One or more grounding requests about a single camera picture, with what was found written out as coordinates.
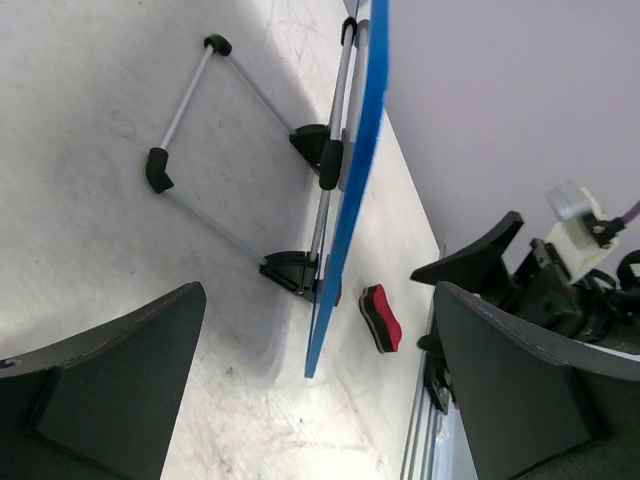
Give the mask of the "red black whiteboard eraser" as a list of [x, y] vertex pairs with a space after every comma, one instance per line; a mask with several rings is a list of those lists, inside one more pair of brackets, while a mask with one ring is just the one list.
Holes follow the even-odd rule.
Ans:
[[396, 353], [402, 340], [402, 327], [396, 319], [384, 287], [366, 287], [359, 298], [359, 310], [381, 354]]

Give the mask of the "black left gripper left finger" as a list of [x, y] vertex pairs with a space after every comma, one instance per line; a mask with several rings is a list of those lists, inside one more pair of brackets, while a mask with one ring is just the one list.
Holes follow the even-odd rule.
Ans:
[[206, 302], [203, 286], [187, 283], [2, 360], [2, 478], [160, 478]]

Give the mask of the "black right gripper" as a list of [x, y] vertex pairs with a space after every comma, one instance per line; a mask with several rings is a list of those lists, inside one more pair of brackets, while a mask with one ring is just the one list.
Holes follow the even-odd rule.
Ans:
[[615, 277], [590, 270], [574, 282], [555, 247], [541, 239], [511, 275], [502, 256], [524, 224], [509, 211], [465, 248], [419, 267], [412, 281], [453, 283], [539, 327], [592, 345], [639, 343], [639, 252], [623, 257]]

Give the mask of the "blue framed whiteboard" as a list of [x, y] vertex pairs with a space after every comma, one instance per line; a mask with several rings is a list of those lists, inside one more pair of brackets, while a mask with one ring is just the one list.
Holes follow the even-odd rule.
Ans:
[[365, 195], [384, 113], [389, 79], [389, 3], [360, 1], [344, 23], [329, 141], [320, 170], [321, 199], [309, 259], [322, 255], [331, 192], [341, 190], [334, 237], [320, 291], [313, 301], [304, 376], [315, 375]]

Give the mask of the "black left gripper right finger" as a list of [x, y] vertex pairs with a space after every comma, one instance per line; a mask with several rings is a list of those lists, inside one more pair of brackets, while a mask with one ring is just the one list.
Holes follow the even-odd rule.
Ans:
[[436, 327], [480, 479], [636, 479], [639, 364], [434, 291]]

